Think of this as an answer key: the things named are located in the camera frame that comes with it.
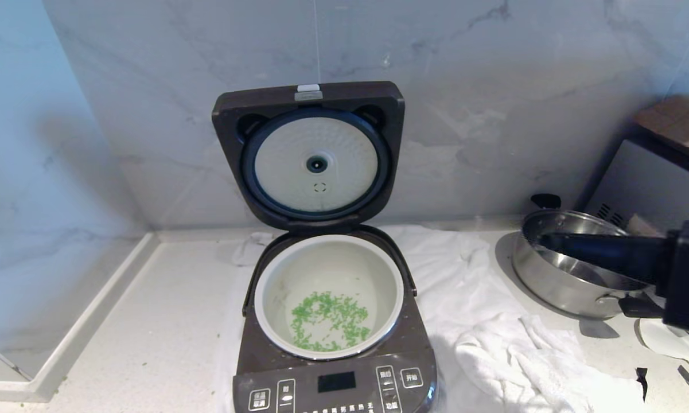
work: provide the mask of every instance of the inner lid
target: inner lid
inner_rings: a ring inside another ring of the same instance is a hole
[[[266,123],[246,146],[244,174],[262,204],[289,217],[350,214],[383,186],[379,134],[350,112],[305,109]]]

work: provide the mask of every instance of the chopped green vegetable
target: chopped green vegetable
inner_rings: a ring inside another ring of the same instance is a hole
[[[361,343],[370,334],[370,329],[361,326],[368,316],[367,309],[357,305],[357,301],[346,295],[332,297],[330,291],[321,294],[314,292],[304,298],[292,314],[295,317],[291,324],[294,344],[305,350],[342,350],[342,345],[336,340],[326,341],[330,334],[321,341],[310,342],[312,334],[307,334],[305,324],[314,326],[323,321],[331,322],[329,332],[341,332],[342,339],[346,341],[345,348]]]

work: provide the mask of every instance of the digital display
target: digital display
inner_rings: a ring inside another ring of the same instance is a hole
[[[334,390],[354,389],[357,387],[355,382],[355,372],[327,374],[318,377],[318,392],[333,392]]]

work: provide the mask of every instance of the stainless steel pot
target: stainless steel pot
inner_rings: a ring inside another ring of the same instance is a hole
[[[638,296],[648,285],[588,264],[537,244],[544,233],[601,233],[627,235],[611,223],[582,212],[544,209],[523,220],[512,266],[535,295],[563,311],[591,318],[620,314],[618,300]]]

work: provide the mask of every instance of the rice cooker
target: rice cooker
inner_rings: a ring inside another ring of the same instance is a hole
[[[238,413],[428,411],[434,351],[398,246],[363,225],[392,191],[404,118],[395,84],[227,92],[212,121],[255,216],[286,233],[247,290]]]

